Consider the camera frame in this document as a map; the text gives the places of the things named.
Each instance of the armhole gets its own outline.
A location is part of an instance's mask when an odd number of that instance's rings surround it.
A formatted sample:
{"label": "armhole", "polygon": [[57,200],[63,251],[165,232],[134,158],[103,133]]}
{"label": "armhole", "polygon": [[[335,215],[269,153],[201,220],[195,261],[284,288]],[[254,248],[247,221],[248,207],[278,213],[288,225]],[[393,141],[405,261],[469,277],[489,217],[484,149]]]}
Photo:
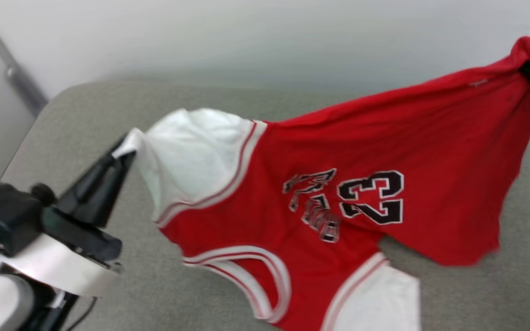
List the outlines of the armhole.
{"label": "armhole", "polygon": [[341,285],[321,331],[420,331],[419,307],[418,279],[376,253]]}
{"label": "armhole", "polygon": [[[234,260],[254,258],[262,261],[271,272],[277,289],[277,305],[272,308],[267,293],[249,270],[239,266]],[[216,249],[194,257],[184,257],[186,266],[204,268],[231,280],[247,296],[257,319],[277,323],[286,314],[292,287],[288,269],[275,254],[255,246],[234,246]]]}

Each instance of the black number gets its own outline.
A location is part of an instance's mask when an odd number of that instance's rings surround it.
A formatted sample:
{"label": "black number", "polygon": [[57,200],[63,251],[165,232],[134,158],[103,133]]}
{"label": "black number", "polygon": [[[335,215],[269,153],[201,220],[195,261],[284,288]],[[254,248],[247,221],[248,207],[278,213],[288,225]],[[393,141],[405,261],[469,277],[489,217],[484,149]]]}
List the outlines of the black number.
{"label": "black number", "polygon": [[[359,200],[359,192],[377,190],[376,182],[385,181],[386,187],[379,190],[379,197],[383,199],[380,210],[375,210],[366,203],[356,203]],[[404,189],[404,175],[396,170],[381,171],[366,177],[346,180],[339,184],[337,193],[345,202],[341,202],[340,208],[343,216],[354,218],[359,214],[365,214],[377,224],[402,223],[402,199],[390,199],[396,197]]]}

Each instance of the white trim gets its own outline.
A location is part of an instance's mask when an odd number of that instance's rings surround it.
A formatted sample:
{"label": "white trim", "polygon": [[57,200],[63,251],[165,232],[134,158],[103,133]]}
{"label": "white trim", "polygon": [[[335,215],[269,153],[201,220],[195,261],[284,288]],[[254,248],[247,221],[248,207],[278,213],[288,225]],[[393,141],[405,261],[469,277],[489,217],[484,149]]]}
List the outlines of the white trim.
{"label": "white trim", "polygon": [[242,151],[240,151],[240,159],[238,160],[238,168],[236,175],[232,178],[231,182],[223,188],[222,191],[207,197],[202,201],[194,204],[183,203],[182,201],[173,203],[165,208],[162,215],[155,220],[155,223],[158,227],[164,228],[173,217],[175,217],[180,212],[187,209],[203,209],[215,205],[236,191],[240,183],[244,179],[244,176],[247,173],[248,165],[251,161],[254,149],[257,147],[259,139],[267,129],[267,123],[261,121],[252,121],[254,123],[253,129],[249,131],[248,136],[245,140]]}
{"label": "white trim", "polygon": [[356,287],[364,284],[366,279],[376,272],[377,268],[388,263],[386,256],[378,252],[357,268],[357,270],[349,276],[347,281],[341,285],[340,289],[334,295],[333,300],[330,302],[330,305],[326,310],[326,315],[324,316],[320,331],[334,331],[334,323],[340,314],[343,304],[351,295],[351,292]]}
{"label": "white trim", "polygon": [[[400,186],[401,187],[400,187],[400,190],[396,191],[396,193],[385,194],[384,195],[385,191],[389,191],[391,189],[390,181],[386,180],[385,178],[374,178],[374,179],[372,179],[372,186],[371,187],[363,188],[363,187],[361,187],[361,184],[359,184],[358,186],[349,187],[349,193],[351,193],[351,195],[355,195],[355,198],[353,198],[353,199],[345,199],[345,198],[341,197],[341,195],[340,195],[340,187],[343,186],[343,184],[351,184],[352,182],[361,182],[362,180],[369,179],[371,176],[374,176],[376,174],[389,174],[391,172],[396,172],[397,174],[400,175]],[[365,191],[377,191],[377,183],[376,182],[379,181],[379,180],[385,181],[386,185],[387,185],[387,187],[382,187],[382,188],[379,189],[379,197],[380,197],[380,199],[393,198],[396,195],[400,194],[402,191],[404,191],[404,174],[399,172],[399,171],[397,171],[397,170],[385,170],[385,171],[374,172],[373,174],[371,174],[371,175],[369,175],[367,177],[343,180],[342,182],[340,182],[337,185],[337,189],[336,189],[337,195],[338,195],[339,198],[341,198],[341,200],[344,200],[344,201],[358,201],[359,200],[359,193],[362,193],[362,192],[365,192]]]}
{"label": "white trim", "polygon": [[247,270],[232,261],[219,261],[206,264],[204,268],[210,268],[213,272],[223,276],[235,283],[249,298],[249,304],[257,319],[267,319],[271,316],[271,302],[267,299],[265,290],[259,281]]}
{"label": "white trim", "polygon": [[[254,258],[262,261],[271,272],[277,288],[278,296],[277,305],[274,309],[271,309],[271,302],[263,290],[263,287],[259,285],[257,279],[255,279],[248,270],[245,270],[241,266],[238,266],[238,264],[232,262],[233,260],[240,260],[244,258]],[[286,265],[279,257],[268,250],[251,245],[226,247],[207,251],[193,257],[183,257],[183,263],[190,267],[205,268],[206,266],[214,266],[216,268],[221,268],[221,262],[233,263],[235,265],[234,267],[231,267],[230,264],[225,263],[225,269],[223,270],[234,276],[236,279],[234,280],[235,284],[242,284],[240,288],[245,292],[248,300],[251,302],[253,314],[256,317],[259,316],[257,318],[267,320],[267,322],[270,323],[277,323],[282,319],[282,317],[286,314],[290,304],[290,298],[292,297],[292,285],[290,282],[288,268],[286,268]]]}

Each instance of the white fabric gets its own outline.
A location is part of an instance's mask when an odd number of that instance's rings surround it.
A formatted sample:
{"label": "white fabric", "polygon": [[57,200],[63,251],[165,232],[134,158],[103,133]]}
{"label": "white fabric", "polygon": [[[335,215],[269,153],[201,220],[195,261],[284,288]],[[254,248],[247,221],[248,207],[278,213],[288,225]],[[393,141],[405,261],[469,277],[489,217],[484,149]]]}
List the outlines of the white fabric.
{"label": "white fabric", "polygon": [[420,331],[419,293],[418,279],[377,253],[341,286],[321,331]]}
{"label": "white fabric", "polygon": [[181,209],[206,207],[240,184],[251,153],[267,125],[216,109],[176,110],[145,134],[133,129],[113,156],[137,151],[160,226]]}
{"label": "white fabric", "polygon": [[[278,295],[275,308],[271,308],[269,298],[258,281],[248,271],[233,262],[246,258],[260,260],[271,272]],[[253,314],[258,319],[277,323],[288,311],[292,297],[292,283],[288,268],[281,258],[266,249],[251,245],[224,247],[197,256],[183,257],[183,263],[189,267],[209,268],[213,272],[232,280],[245,293],[253,308]],[[212,267],[219,268],[228,274],[219,272]]]}

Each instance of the black cable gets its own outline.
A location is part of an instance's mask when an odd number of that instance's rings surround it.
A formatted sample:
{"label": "black cable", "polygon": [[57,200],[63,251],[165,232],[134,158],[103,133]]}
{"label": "black cable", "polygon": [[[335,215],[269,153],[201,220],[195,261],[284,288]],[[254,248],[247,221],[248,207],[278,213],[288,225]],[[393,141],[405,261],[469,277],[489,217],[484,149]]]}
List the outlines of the black cable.
{"label": "black cable", "polygon": [[89,305],[89,308],[87,308],[86,312],[83,315],[81,315],[81,317],[77,321],[75,321],[75,323],[73,323],[73,325],[71,325],[66,331],[73,331],[81,322],[83,322],[83,320],[89,315],[91,310],[93,310],[93,307],[95,306],[96,302],[97,302],[97,298],[95,297],[93,298],[93,301]]}

